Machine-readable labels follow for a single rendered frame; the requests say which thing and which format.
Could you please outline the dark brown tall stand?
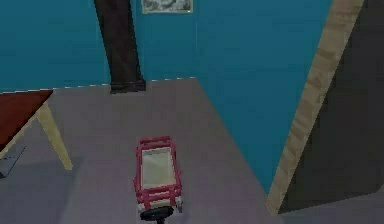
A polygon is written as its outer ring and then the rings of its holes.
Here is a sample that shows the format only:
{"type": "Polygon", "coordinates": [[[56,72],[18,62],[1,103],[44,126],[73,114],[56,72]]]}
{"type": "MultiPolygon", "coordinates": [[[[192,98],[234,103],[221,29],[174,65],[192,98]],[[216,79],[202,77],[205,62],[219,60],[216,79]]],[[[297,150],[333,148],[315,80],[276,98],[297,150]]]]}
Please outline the dark brown tall stand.
{"type": "Polygon", "coordinates": [[[130,0],[93,0],[110,70],[110,93],[146,90],[130,0]]]}

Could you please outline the dark door with pale frame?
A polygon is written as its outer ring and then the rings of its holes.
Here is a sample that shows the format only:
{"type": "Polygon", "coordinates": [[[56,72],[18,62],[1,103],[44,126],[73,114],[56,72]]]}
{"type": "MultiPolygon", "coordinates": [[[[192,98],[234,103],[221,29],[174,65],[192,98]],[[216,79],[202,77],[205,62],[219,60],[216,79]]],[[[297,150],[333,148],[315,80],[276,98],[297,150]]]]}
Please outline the dark door with pale frame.
{"type": "Polygon", "coordinates": [[[384,186],[384,0],[332,0],[266,206],[273,215],[384,186]]]}

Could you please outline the dark red table pale legs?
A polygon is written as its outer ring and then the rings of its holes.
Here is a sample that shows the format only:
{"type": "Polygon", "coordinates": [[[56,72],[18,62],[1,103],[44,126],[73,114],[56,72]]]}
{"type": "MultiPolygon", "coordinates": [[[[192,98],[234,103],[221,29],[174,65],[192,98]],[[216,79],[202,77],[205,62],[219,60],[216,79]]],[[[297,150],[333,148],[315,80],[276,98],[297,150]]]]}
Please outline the dark red table pale legs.
{"type": "Polygon", "coordinates": [[[52,90],[0,93],[0,160],[37,119],[66,170],[73,164],[48,104],[52,90]]]}

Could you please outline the framed grey wall picture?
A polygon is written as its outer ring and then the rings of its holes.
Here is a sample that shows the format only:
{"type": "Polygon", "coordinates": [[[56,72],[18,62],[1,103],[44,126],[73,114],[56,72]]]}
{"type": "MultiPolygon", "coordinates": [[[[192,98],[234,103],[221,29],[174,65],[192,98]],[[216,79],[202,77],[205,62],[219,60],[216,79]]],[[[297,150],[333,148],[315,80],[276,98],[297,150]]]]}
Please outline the framed grey wall picture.
{"type": "Polygon", "coordinates": [[[141,0],[141,5],[144,14],[193,12],[193,0],[141,0]]]}

